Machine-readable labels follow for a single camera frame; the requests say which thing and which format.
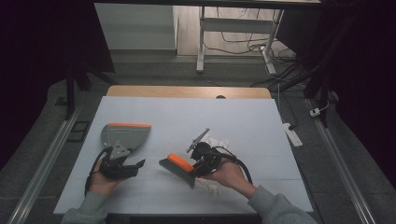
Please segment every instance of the metal frame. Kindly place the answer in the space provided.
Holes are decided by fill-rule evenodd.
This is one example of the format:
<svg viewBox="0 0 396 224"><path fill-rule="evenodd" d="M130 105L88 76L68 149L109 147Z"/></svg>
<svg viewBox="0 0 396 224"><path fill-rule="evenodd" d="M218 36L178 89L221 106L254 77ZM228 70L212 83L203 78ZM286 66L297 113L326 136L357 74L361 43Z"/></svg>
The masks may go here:
<svg viewBox="0 0 396 224"><path fill-rule="evenodd" d="M308 107L310 109L313 108L309 100L305 100ZM353 178L352 174L350 173L346 162L338 146L335 144L335 141L332 139L332 134L330 133L328 128L325 128L323 123L320 119L315 119L315 123L318 127L318 131L320 136L322 137L326 148L329 150L330 156L332 157L332 161L334 162L335 168L338 171L338 174L341 177L341 180L346 187L346 191L349 193L353 204L355 205L356 211L361 218L361 223L364 224L375 224L374 215L364 199L363 194L361 193L361 189L359 188L358 184L356 183L355 179Z"/></svg>
<svg viewBox="0 0 396 224"><path fill-rule="evenodd" d="M35 204L35 200L38 197L41 189L44 186L44 183L47 180L48 175L58 158L61 149L64 146L64 142L66 141L67 135L70 133L70 130L75 123L81 108L86 104L85 102L85 94L83 94L83 98L81 102L78 104L76 110L71 115L69 120L64 120L58 132L56 133L52 143L47 150L46 155L38 166L35 174L32 177L29 185L27 186L25 192L21 196L20 201L14 209L10 219L7 223L24 223L26 218L29 216L30 211L32 210L33 205Z"/></svg>
<svg viewBox="0 0 396 224"><path fill-rule="evenodd" d="M200 7L200 35L197 56L197 73L204 72L204 35L205 32L230 32L230 33L252 33L252 34L268 34L268 42L262 51L265 66L270 75L276 74L276 70L269 55L271 46L274 42L277 27L282 16L283 9L278 11L273 21L258 20L238 20L223 18L205 18L205 7Z"/></svg>

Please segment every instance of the hand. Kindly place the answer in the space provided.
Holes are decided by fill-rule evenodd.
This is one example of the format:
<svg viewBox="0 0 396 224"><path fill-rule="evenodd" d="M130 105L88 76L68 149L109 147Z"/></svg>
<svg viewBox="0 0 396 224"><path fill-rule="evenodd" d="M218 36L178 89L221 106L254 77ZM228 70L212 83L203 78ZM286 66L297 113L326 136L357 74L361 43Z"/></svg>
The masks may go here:
<svg viewBox="0 0 396 224"><path fill-rule="evenodd" d="M100 193L108 197L113 193L114 188L125 179L114 180L102 175L102 173L99 172L101 162L102 160L99 160L99 162L96 163L95 169L93 170L90 191Z"/></svg>
<svg viewBox="0 0 396 224"><path fill-rule="evenodd" d="M218 181L222 186L235 189L248 199L257 189L245 179L241 167L227 159L221 160L216 172L203 176L203 178Z"/></svg>

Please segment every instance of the person's left hand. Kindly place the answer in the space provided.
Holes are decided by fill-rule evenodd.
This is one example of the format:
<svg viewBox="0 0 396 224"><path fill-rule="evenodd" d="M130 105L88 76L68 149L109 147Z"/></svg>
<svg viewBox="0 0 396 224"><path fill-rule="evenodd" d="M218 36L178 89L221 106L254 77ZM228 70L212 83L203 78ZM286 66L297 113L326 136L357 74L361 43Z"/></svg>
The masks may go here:
<svg viewBox="0 0 396 224"><path fill-rule="evenodd" d="M108 197L113 193L114 188L125 179L114 180L102 175L102 173L99 172L101 162L102 160L99 160L93 170L90 191L100 193Z"/></svg>

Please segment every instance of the metal rail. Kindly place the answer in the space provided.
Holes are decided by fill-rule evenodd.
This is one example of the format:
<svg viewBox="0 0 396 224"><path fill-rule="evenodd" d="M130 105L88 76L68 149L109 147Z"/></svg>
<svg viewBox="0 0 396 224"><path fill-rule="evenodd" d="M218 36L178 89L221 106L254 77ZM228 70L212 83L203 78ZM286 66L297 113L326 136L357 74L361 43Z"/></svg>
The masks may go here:
<svg viewBox="0 0 396 224"><path fill-rule="evenodd" d="M308 100L306 100L306 102L310 106L310 108L313 108ZM361 218L361 223L375 224L376 222L373 213L371 212L368 203L364 199L364 196L361 193L358 184L356 183L352 174L349 172L347 164L345 163L344 158L341 155L340 150L338 149L338 146L332 139L332 134L330 133L329 129L323 126L319 119L315 119L315 123L326 145L326 148L329 150L335 168L338 170L338 174L340 175L344 186L346 187L346 190L349 193L353 204L355 205L356 211Z"/></svg>
<svg viewBox="0 0 396 224"><path fill-rule="evenodd" d="M69 120L65 120L58 132L56 133L52 143L49 146L49 149L38 166L35 174L27 186L25 192L21 196L20 201L14 209L10 219L7 223L24 223L26 218L28 217L30 211L32 210L33 205L35 204L35 200L38 197L41 189L44 186L44 183L47 180L48 175L58 158L61 149L64 146L64 142L66 141L67 135L70 133L70 130L73 128L73 124L75 123L81 108L85 103L86 95L83 93L82 100L77 106L77 109L71 115Z"/></svg>

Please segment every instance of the person's right hand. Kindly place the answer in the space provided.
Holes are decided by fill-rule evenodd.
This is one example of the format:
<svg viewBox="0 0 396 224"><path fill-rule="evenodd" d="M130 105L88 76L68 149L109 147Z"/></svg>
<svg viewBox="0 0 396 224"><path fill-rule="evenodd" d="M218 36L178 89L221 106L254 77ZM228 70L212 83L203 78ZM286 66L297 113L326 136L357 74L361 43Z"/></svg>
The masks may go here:
<svg viewBox="0 0 396 224"><path fill-rule="evenodd" d="M221 160L216 172L205 175L203 178L218 181L222 186L235 189L248 199L257 189L245 179L241 167L227 159Z"/></svg>

